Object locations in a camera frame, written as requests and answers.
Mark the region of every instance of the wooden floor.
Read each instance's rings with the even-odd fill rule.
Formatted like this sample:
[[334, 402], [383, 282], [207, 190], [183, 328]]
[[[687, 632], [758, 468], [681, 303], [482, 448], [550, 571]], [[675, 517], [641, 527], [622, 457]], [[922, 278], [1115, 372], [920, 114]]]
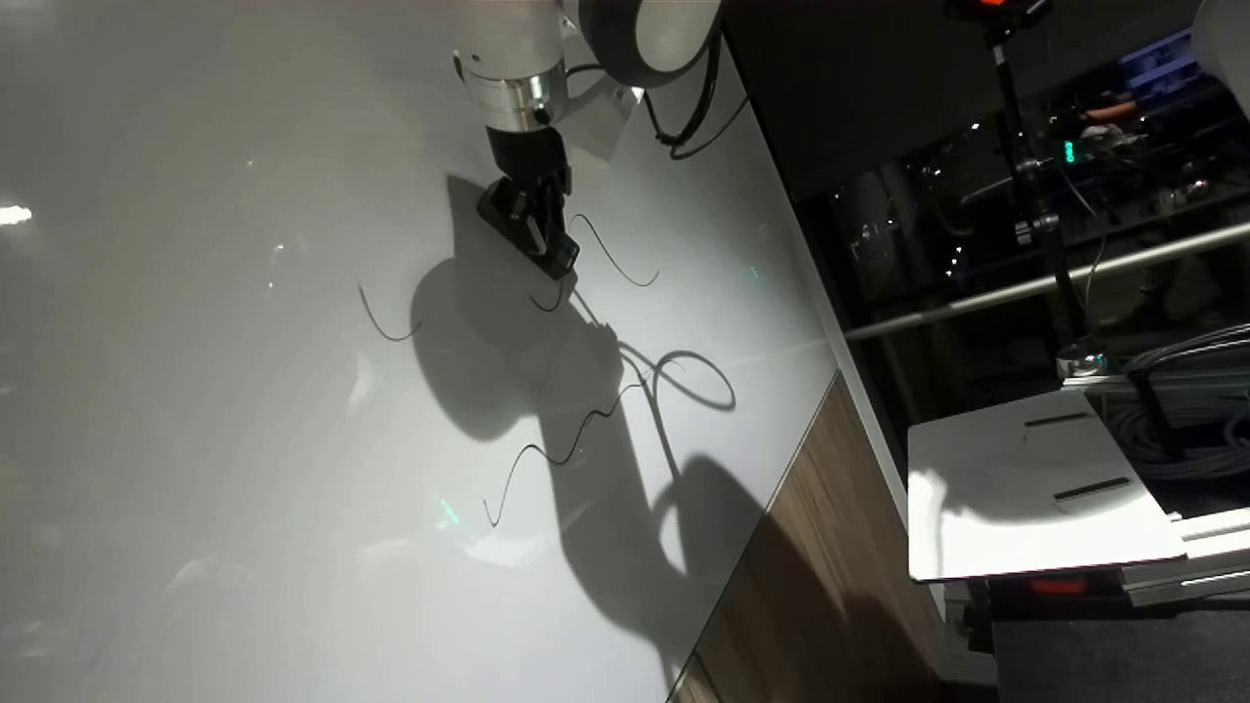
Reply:
[[922, 703], [942, 699], [937, 658], [935, 597], [908, 578], [901, 520], [836, 381], [674, 699]]

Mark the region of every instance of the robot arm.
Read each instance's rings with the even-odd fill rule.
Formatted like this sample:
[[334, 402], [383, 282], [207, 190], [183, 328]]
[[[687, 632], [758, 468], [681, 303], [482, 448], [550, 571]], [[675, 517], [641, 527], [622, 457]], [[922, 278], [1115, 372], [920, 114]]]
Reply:
[[624, 84], [683, 73], [719, 21], [719, 0], [456, 0], [456, 73], [486, 108], [500, 178], [477, 212], [538, 268], [571, 278], [564, 225], [571, 162], [556, 119], [567, 108], [564, 21], [577, 21], [598, 66]]

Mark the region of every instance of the black cable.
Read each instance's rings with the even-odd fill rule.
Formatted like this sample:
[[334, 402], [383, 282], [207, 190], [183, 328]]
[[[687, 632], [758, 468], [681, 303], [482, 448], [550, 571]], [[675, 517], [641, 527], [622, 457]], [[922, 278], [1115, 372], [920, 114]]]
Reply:
[[[622, 349], [622, 359], [631, 364], [635, 377], [641, 381], [645, 399], [650, 399], [650, 410], [651, 410], [651, 420], [658, 420], [658, 437], [662, 437], [662, 448], [663, 448], [663, 461], [670, 461], [670, 472], [681, 481], [681, 468], [675, 468], [675, 451], [674, 451], [674, 442], [670, 442], [670, 425], [663, 425], [663, 410], [662, 410], [662, 377], [670, 377], [681, 393], [687, 393], [692, 402], [698, 407], [713, 407], [713, 410], [736, 410], [740, 407], [740, 389], [732, 381], [727, 372], [719, 372], [709, 355], [696, 355], [696, 351], [670, 351], [662, 364], [651, 364], [645, 351], [636, 351], [635, 345], [618, 345]], [[663, 368], [675, 364], [675, 359], [698, 359], [704, 368], [713, 368], [732, 399], [727, 402], [713, 402], [704, 393], [696, 393], [692, 385], [683, 385], [681, 377], [674, 377]]]
[[577, 66], [564, 69], [564, 79], [577, 79], [577, 73], [602, 73], [602, 66], [598, 63], [577, 63]]
[[704, 130], [704, 119], [713, 114], [713, 103], [714, 103], [714, 83], [719, 83], [719, 36], [709, 39], [704, 88], [698, 88], [698, 103], [696, 103], [696, 108], [692, 108], [692, 118], [687, 118], [687, 123], [681, 131], [670, 131], [662, 123], [651, 95], [641, 99], [650, 118], [651, 118], [651, 130], [658, 130], [662, 146], [683, 149]]
[[608, 264], [635, 284], [635, 289], [651, 289], [662, 282], [662, 268], [650, 282], [631, 278], [631, 268], [618, 263], [618, 252], [602, 241], [598, 225], [590, 222], [590, 215], [573, 215], [588, 222], [588, 229], [595, 235], [598, 251], [608, 259]]
[[524, 461], [526, 451], [538, 451], [550, 468], [567, 468], [567, 464], [577, 457], [581, 435], [590, 431], [590, 420], [608, 420], [615, 414], [622, 414], [624, 393], [631, 393], [635, 385], [641, 385], [641, 381], [622, 385], [622, 389], [618, 389], [618, 402], [615, 402], [608, 410], [598, 410], [598, 407], [588, 410], [588, 414], [581, 414], [581, 425], [577, 425], [577, 435], [573, 435], [573, 442], [571, 442], [571, 448], [567, 448], [564, 457], [550, 457], [545, 445], [526, 442], [526, 445], [512, 457], [508, 481], [506, 481], [506, 487], [500, 487], [500, 513], [493, 513], [493, 504], [482, 501], [486, 520], [487, 520], [493, 527], [506, 523], [508, 497], [512, 497], [512, 481], [517, 481], [517, 468], [521, 468], [521, 461]]
[[530, 295], [530, 303], [537, 303], [545, 316], [550, 316], [550, 311], [564, 303], [564, 295], [556, 294], [550, 303], [545, 303], [538, 295]]
[[407, 337], [396, 337], [391, 328], [383, 328], [381, 316], [375, 316], [375, 303], [370, 303], [369, 294], [362, 294], [362, 284], [355, 284], [355, 294], [360, 294], [360, 303], [362, 303], [369, 319], [375, 323], [375, 332], [381, 332], [388, 345], [411, 345], [411, 339], [417, 337], [424, 323], [411, 328]]
[[696, 161], [698, 153], [714, 149], [714, 139], [724, 139], [732, 131], [732, 123], [745, 114], [745, 104], [749, 104], [749, 99], [743, 99], [736, 104], [736, 114], [727, 118], [727, 123], [719, 123], [704, 146], [696, 146], [687, 153], [674, 149], [670, 161]]

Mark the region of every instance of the cable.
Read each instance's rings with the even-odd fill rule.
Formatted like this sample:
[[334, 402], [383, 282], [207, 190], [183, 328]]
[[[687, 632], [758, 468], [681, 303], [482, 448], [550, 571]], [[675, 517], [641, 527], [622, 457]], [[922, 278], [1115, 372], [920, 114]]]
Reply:
[[1088, 198], [1088, 190], [1067, 172], [1058, 172], [1058, 174], [1062, 174], [1067, 190], [1088, 205], [1088, 215], [1099, 217], [1099, 205]]
[[[1092, 217], [1099, 217], [1099, 205], [1088, 198], [1088, 190], [1067, 174], [1067, 166], [1058, 166], [1067, 190], [1088, 205]], [[1095, 268], [1088, 278], [1088, 316], [1095, 311], [1095, 282], [1099, 282], [1099, 264], [1101, 264], [1101, 252], [1107, 252], [1107, 235], [1110, 225], [1101, 225], [1101, 239], [1099, 239], [1099, 252], [1095, 252]]]
[[709, 39], [704, 88], [698, 88], [698, 103], [696, 103], [696, 108], [692, 108], [692, 118], [687, 118], [687, 123], [683, 123], [681, 131], [670, 131], [670, 130], [662, 123], [651, 95], [641, 99], [645, 108], [650, 108], [650, 118], [651, 118], [651, 130], [658, 130], [658, 139], [662, 139], [662, 146], [683, 149], [683, 146], [704, 130], [709, 108], [713, 108], [713, 103], [714, 103], [714, 83], [719, 83], [719, 36]]
[[602, 241], [598, 225], [590, 222], [590, 215], [573, 215], [588, 222], [588, 229], [595, 235], [598, 251], [608, 259], [608, 264], [635, 284], [635, 289], [651, 289], [662, 282], [662, 268], [650, 282], [631, 278], [631, 268], [618, 263], [618, 252]]
[[631, 393], [635, 385], [641, 385], [641, 381], [622, 385], [622, 389], [618, 389], [618, 402], [615, 402], [608, 410], [598, 410], [598, 407], [588, 410], [588, 414], [581, 414], [581, 425], [577, 425], [577, 435], [573, 435], [573, 442], [571, 442], [571, 448], [567, 448], [564, 457], [550, 457], [545, 445], [526, 442], [526, 445], [512, 457], [512, 468], [508, 468], [508, 476], [506, 476], [500, 513], [493, 513], [493, 504], [482, 501], [486, 520], [487, 520], [493, 527], [506, 523], [508, 497], [512, 497], [512, 481], [517, 481], [517, 468], [521, 468], [521, 461], [524, 461], [526, 451], [538, 451], [550, 468], [567, 468], [567, 464], [577, 457], [581, 435], [590, 431], [590, 420], [608, 420], [615, 414], [622, 414], [624, 393]]
[[[674, 381], [681, 393], [687, 393], [692, 402], [713, 407], [713, 410], [724, 410], [724, 414], [740, 407], [740, 389], [736, 389], [732, 376], [719, 372], [709, 355], [670, 351], [662, 364], [651, 364], [651, 359], [650, 359], [645, 351], [636, 351], [635, 345], [618, 345], [618, 349], [622, 349], [622, 359], [631, 364], [635, 377], [641, 381], [641, 389], [645, 389], [645, 399], [650, 399], [650, 410], [651, 410], [651, 420], [658, 420], [658, 437], [662, 437], [670, 472], [681, 476], [675, 451], [674, 451], [674, 442], [670, 442], [670, 425], [663, 425], [663, 410], [662, 410], [662, 377], [670, 377], [670, 381]], [[675, 364], [675, 359], [698, 359], [704, 368], [713, 368], [713, 372], [727, 381], [732, 399], [727, 399], [727, 402], [713, 402], [713, 399], [696, 393], [692, 385], [683, 385], [681, 377], [674, 377], [663, 368]]]
[[564, 295], [556, 294], [550, 303], [545, 303], [538, 295], [530, 295], [530, 303], [537, 303], [545, 316], [550, 316], [550, 311], [564, 303]]
[[1107, 235], [1110, 235], [1110, 225], [1101, 225], [1099, 252], [1095, 252], [1095, 268], [1092, 268], [1092, 278], [1088, 278], [1088, 316], [1095, 316], [1095, 282], [1099, 282], [1099, 268], [1101, 268]]
[[598, 63], [577, 63], [577, 66], [564, 69], [564, 79], [577, 79], [577, 73], [602, 73], [602, 66]]
[[727, 118], [727, 123], [719, 123], [704, 146], [681, 153], [674, 149], [674, 161], [696, 161], [698, 153], [714, 149], [714, 139], [724, 139], [732, 131], [732, 123], [745, 114], [749, 99], [740, 103], [740, 108]]
[[670, 131], [670, 130], [662, 123], [662, 114], [658, 114], [651, 95], [641, 99], [645, 108], [650, 108], [650, 119], [651, 119], [651, 130], [658, 130], [658, 139], [670, 146], [670, 161], [696, 161], [698, 153], [709, 153], [713, 146], [719, 146], [719, 139], [732, 131], [732, 123], [740, 123], [740, 118], [743, 118], [745, 104], [749, 104], [749, 99], [743, 99], [743, 103], [736, 104], [736, 114], [732, 114], [704, 146], [683, 149], [683, 146], [696, 139], [696, 131], [704, 130], [704, 119], [709, 119], [709, 114], [713, 114], [714, 83], [719, 83], [719, 49], [724, 49], [724, 47], [719, 47], [719, 30], [714, 30], [713, 41], [709, 41], [709, 69], [704, 69], [698, 103], [696, 103], [696, 108], [692, 108], [692, 118], [687, 118], [687, 123], [683, 123], [681, 131]]
[[411, 339], [417, 337], [424, 323], [411, 328], [407, 337], [388, 332], [388, 328], [381, 323], [375, 303], [369, 300], [362, 284], [355, 284], [355, 294], [360, 294], [360, 303], [362, 303], [369, 319], [375, 323], [375, 332], [381, 332], [388, 345], [411, 345]]

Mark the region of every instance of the metal railing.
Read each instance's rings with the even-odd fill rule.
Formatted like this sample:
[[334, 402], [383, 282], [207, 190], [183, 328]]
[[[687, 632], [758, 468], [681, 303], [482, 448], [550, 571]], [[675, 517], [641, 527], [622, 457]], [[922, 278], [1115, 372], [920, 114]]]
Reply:
[[[1146, 264], [1188, 259], [1188, 252], [1198, 252], [1198, 251], [1220, 251], [1220, 246], [1230, 246], [1237, 239], [1250, 239], [1250, 222], [1207, 229], [1207, 235], [1192, 235], [1185, 241], [1132, 251], [1125, 259], [1101, 263], [1099, 268], [1084, 264], [1084, 268], [1069, 268], [1069, 282], [1088, 282], [1095, 272], [1101, 278], [1101, 272], [1118, 272], [1118, 268], [1146, 268]], [[981, 294], [981, 295], [951, 300], [942, 310], [922, 310], [922, 311], [892, 316], [892, 319], [879, 319], [879, 323], [865, 323], [865, 328], [851, 328], [847, 339], [865, 345], [865, 339], [895, 337], [901, 328], [922, 328], [922, 323], [937, 323], [937, 319], [951, 319], [951, 316], [969, 316], [978, 310], [999, 310], [1008, 300], [1043, 295], [1050, 289], [1054, 289], [1054, 278], [1034, 278], [1034, 282], [1020, 282], [1020, 284], [994, 289], [994, 294]]]

